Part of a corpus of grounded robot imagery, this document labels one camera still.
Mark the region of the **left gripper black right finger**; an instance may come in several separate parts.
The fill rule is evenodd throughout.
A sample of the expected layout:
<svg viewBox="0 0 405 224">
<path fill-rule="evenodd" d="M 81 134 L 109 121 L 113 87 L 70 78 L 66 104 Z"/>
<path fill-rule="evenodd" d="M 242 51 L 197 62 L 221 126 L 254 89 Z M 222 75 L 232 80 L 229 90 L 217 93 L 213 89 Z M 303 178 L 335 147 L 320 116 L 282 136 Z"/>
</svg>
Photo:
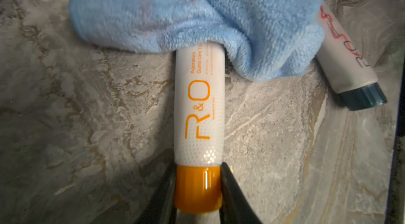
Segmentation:
<svg viewBox="0 0 405 224">
<path fill-rule="evenodd" d="M 220 166 L 223 204 L 219 210 L 221 224 L 262 224 L 241 191 L 227 163 Z"/>
</svg>

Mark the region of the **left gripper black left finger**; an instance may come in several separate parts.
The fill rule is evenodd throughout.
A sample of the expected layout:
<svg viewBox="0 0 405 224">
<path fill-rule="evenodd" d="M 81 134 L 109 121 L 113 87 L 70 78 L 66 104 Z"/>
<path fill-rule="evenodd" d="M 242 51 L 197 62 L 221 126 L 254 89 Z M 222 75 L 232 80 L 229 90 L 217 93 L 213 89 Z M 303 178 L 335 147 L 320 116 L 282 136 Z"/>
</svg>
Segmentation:
<svg viewBox="0 0 405 224">
<path fill-rule="evenodd" d="M 165 171 L 147 207 L 136 224 L 175 224 L 177 209 L 174 206 L 176 164 L 172 162 Z"/>
</svg>

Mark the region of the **white tube orange cap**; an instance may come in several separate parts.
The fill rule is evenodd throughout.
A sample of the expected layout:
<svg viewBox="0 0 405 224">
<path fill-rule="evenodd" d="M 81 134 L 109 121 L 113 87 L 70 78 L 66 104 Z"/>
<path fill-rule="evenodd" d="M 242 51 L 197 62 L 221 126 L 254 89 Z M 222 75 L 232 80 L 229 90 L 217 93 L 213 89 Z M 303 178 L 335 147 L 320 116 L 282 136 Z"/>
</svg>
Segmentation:
<svg viewBox="0 0 405 224">
<path fill-rule="evenodd" d="M 188 214 L 222 206 L 225 49 L 216 42 L 176 51 L 175 207 Z"/>
</svg>

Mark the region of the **white tube dark blue cap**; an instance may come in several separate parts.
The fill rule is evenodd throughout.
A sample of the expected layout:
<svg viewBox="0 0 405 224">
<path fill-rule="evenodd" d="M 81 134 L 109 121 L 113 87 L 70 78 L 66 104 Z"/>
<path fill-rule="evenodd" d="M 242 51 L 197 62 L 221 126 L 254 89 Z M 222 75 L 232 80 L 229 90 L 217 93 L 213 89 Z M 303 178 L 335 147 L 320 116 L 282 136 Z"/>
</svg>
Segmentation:
<svg viewBox="0 0 405 224">
<path fill-rule="evenodd" d="M 345 106 L 359 111 L 386 104 L 376 73 L 325 4 L 320 7 L 318 21 L 325 39 L 316 57 Z"/>
</svg>

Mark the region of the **blue microfiber cloth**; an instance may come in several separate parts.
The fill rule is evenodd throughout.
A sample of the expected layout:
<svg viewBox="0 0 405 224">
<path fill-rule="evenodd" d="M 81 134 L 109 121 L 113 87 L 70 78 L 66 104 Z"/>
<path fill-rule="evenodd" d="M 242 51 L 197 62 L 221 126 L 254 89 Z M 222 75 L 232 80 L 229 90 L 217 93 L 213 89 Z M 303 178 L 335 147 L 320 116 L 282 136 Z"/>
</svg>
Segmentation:
<svg viewBox="0 0 405 224">
<path fill-rule="evenodd" d="M 252 81 L 304 73 L 325 32 L 323 0 L 70 0 L 86 42 L 136 53 L 222 44 L 234 69 Z"/>
</svg>

